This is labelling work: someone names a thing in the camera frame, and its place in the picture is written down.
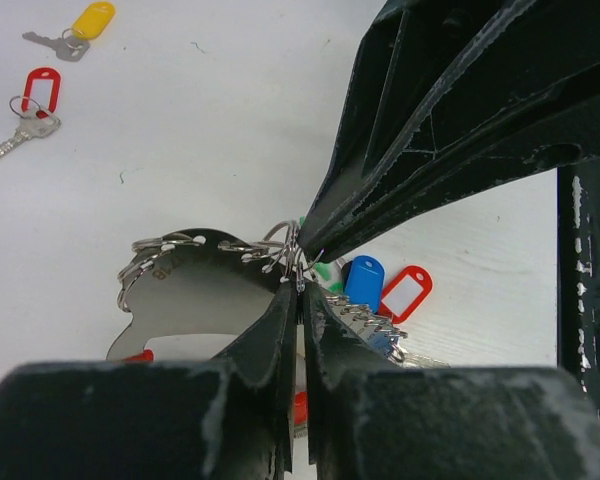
red key tag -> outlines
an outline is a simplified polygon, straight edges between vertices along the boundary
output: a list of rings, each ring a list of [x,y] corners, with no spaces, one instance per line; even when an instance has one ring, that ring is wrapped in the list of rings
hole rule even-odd
[[[294,412],[293,420],[294,424],[302,425],[309,418],[309,408],[307,406],[307,392],[296,393],[293,402]]]
[[[26,112],[29,109],[29,99],[31,98],[46,107],[50,112],[55,112],[59,92],[60,74],[51,67],[36,68],[27,77],[20,108],[23,112]],[[46,113],[38,112],[39,118],[45,118],[46,116]]]
[[[391,317],[394,325],[404,322],[433,290],[431,275],[422,267],[410,265],[382,291],[378,313]]]
[[[153,360],[153,351],[145,349],[142,353],[139,353],[138,355],[125,358],[124,360],[122,360],[122,363],[151,363],[153,362]]]

scratch mark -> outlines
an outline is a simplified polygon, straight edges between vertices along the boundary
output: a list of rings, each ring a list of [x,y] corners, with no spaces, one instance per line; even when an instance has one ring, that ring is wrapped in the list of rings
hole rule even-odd
[[[140,170],[144,170],[144,167],[135,168],[135,169],[129,171],[128,173],[136,173],[136,172],[139,172]],[[120,177],[120,185],[124,185],[124,174],[125,173],[127,173],[127,171],[123,170],[120,172],[120,175],[118,175],[118,177]]]
[[[202,50],[200,48],[200,46],[198,45],[198,42],[191,42],[191,45],[193,45],[194,47],[196,47],[199,51],[201,51],[202,53],[204,53],[205,55],[207,54],[206,50]]]
[[[418,149],[413,149],[413,148],[408,148],[406,150],[403,150],[404,153],[426,153],[428,155],[433,155],[435,156],[436,152],[432,151],[432,150],[418,150]]]
[[[433,159],[436,159],[438,153],[438,147],[436,145],[436,135],[433,133],[433,111],[429,114],[429,124],[431,125],[431,141],[433,142]]]
[[[476,258],[473,259],[470,256],[465,256],[465,255],[456,255],[456,259],[459,260],[460,262],[470,265],[472,267],[475,268],[479,268],[480,270],[484,271],[484,272],[493,272],[493,273],[507,273],[510,275],[528,275],[530,273],[532,273],[531,270],[529,270],[528,268],[513,268],[513,266],[509,267],[508,265],[492,265],[492,261],[490,261],[490,259],[480,259],[480,258]]]
[[[573,177],[573,220],[576,228],[580,228],[580,208],[582,207],[582,185],[580,178],[576,175]]]

metal key holder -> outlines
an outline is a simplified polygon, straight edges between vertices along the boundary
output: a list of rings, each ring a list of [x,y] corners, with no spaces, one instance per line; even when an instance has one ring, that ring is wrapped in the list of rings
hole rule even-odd
[[[263,271],[270,263],[263,249],[218,230],[182,230],[135,242],[132,249],[136,256],[118,274],[118,306],[133,320],[107,360],[136,356],[152,338],[240,335],[280,286],[279,268]]]

silver key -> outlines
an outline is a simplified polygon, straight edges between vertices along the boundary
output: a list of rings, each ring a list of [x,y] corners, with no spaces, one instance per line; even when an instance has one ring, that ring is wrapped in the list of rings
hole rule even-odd
[[[46,118],[38,118],[37,113],[40,110],[47,114]],[[31,109],[22,114],[20,125],[16,128],[13,137],[0,144],[0,159],[27,140],[48,137],[60,128],[62,122],[58,117],[46,108],[40,110]]]
[[[42,37],[34,32],[27,32],[22,34],[22,38],[37,43],[38,45],[49,47],[56,52],[56,57],[67,62],[79,61],[91,46],[87,40],[82,40],[73,35],[68,37],[60,36],[59,38],[54,39]]]

metal key ring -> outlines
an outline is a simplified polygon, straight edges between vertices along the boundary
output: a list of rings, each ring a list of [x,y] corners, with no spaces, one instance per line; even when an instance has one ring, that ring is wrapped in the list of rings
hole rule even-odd
[[[82,35],[82,36],[84,36],[84,33],[83,33],[83,32],[81,32],[80,30],[77,30],[77,29],[74,29],[74,28],[65,28],[65,29],[62,31],[62,33],[60,34],[60,38],[61,38],[61,39],[64,41],[64,44],[65,44],[65,45],[66,45],[68,48],[70,48],[71,50],[81,50],[81,49],[83,48],[83,46],[82,46],[82,45],[78,45],[77,47],[74,47],[73,45],[71,45],[71,44],[70,44],[70,43],[67,41],[68,37],[65,37],[65,35],[66,35],[66,33],[67,33],[67,32],[71,32],[72,34],[73,34],[73,32],[76,32],[76,33],[78,33],[78,34],[80,34],[80,35]]]
[[[196,242],[195,240],[191,239],[171,239],[171,240],[164,240],[163,237],[157,237],[157,238],[145,238],[144,240],[138,240],[137,242],[133,242],[131,244],[131,250],[133,252],[140,252],[141,250],[144,250],[145,248],[162,248],[165,245],[175,245],[175,246],[186,246],[186,245],[193,245],[196,247],[200,247],[203,244],[200,242]]]
[[[150,255],[147,258],[143,258],[142,261],[138,263],[131,262],[129,265],[120,270],[120,272],[118,273],[118,281],[121,283],[124,282],[125,278],[127,278],[129,275],[135,273],[138,270],[143,270],[145,266],[151,266],[151,264],[153,264],[155,260],[170,254],[174,250],[174,248],[175,247],[161,248],[158,252],[154,253],[153,255]]]
[[[26,117],[23,115],[24,112],[20,113],[15,108],[13,108],[13,101],[14,100],[29,100],[36,107],[38,107],[38,110],[37,110],[36,113],[43,111],[42,106],[38,102],[36,102],[33,98],[31,98],[31,97],[25,97],[24,95],[16,95],[15,97],[11,97],[11,100],[9,100],[9,108],[11,109],[11,111],[13,113],[15,113],[16,115],[18,115],[20,118],[26,118]]]

